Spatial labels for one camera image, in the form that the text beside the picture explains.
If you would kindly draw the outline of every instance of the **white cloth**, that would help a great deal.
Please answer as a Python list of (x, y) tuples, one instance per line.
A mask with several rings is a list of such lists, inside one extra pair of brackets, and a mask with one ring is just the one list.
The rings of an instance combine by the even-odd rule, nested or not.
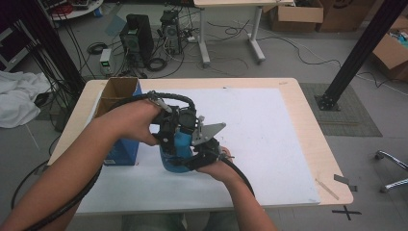
[(43, 73), (0, 71), (0, 127), (13, 128), (35, 118), (40, 109), (37, 95), (50, 90)]

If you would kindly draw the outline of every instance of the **desk leg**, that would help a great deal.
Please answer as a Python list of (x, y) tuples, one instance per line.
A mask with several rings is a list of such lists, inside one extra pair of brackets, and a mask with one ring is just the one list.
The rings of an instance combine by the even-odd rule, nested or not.
[(204, 26), (205, 26), (205, 15), (204, 8), (200, 9), (200, 36), (198, 37), (198, 45), (200, 47), (201, 57), (203, 59), (203, 66), (208, 66), (210, 64), (210, 56), (208, 55), (207, 45), (204, 39)]
[(256, 35), (258, 33), (258, 28), (259, 28), (259, 21), (261, 20), (261, 14), (262, 14), (262, 7), (257, 7), (256, 12), (255, 12), (254, 27), (252, 28), (252, 34), (248, 34), (249, 43), (251, 44), (252, 48), (255, 51), (255, 54), (258, 58), (258, 64), (260, 64), (262, 61), (265, 60), (265, 55), (262, 52), (256, 40)]

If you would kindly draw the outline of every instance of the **wooden table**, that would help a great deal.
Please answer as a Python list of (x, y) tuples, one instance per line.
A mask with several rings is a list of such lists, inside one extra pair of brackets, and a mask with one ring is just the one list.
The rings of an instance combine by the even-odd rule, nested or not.
[(262, 14), (263, 6), (277, 6), (277, 5), (288, 5), (291, 4), (293, 0), (194, 0), (194, 5), (200, 9), (200, 36), (198, 37), (198, 44), (201, 51), (201, 57), (203, 60), (203, 65), (207, 66), (210, 64), (210, 56), (208, 55), (207, 45), (204, 39), (205, 31), (205, 8), (215, 8), (215, 7), (247, 7), (256, 6), (254, 26), (252, 28), (252, 34), (248, 34), (249, 44), (251, 44), (255, 54), (257, 56), (258, 64), (263, 62), (266, 58), (262, 52), (259, 44), (256, 40), (258, 33), (259, 22)]
[[(106, 85), (105, 80), (87, 83), (71, 118), (49, 161), (52, 163), (73, 143), (83, 130), (89, 113), (100, 92)], [(225, 78), (225, 79), (161, 79), (140, 80), (144, 89), (213, 89), (228, 86), (230, 88), (273, 88), (279, 89), (293, 122), (302, 152), (316, 180), (319, 192), (319, 205), (349, 204), (353, 196), (347, 185), (334, 180), (334, 174), (342, 175), (340, 168), (328, 146), (324, 135), (303, 95), (293, 78)]]

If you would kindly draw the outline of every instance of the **hand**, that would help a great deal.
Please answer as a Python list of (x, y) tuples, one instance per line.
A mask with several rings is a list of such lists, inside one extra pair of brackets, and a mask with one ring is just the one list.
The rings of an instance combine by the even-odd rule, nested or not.
[(117, 107), (101, 117), (117, 131), (120, 138), (155, 145), (158, 141), (151, 134), (149, 126), (160, 111), (161, 108), (149, 100), (140, 100)]
[[(231, 157), (231, 153), (226, 147), (221, 147), (222, 150)], [(201, 167), (197, 170), (198, 172), (207, 173), (211, 175), (214, 179), (223, 182), (224, 184), (233, 183), (233, 182), (243, 182), (239, 174), (233, 170), (231, 167), (226, 165), (222, 161), (217, 161), (208, 166)]]

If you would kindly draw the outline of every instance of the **black metal frame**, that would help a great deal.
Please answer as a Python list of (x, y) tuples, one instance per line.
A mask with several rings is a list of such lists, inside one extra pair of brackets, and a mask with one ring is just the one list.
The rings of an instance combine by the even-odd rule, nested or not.
[(338, 110), (337, 101), (345, 88), (350, 84), (378, 42), (390, 30), (407, 4), (408, 0), (384, 1), (324, 95), (316, 96), (321, 111)]

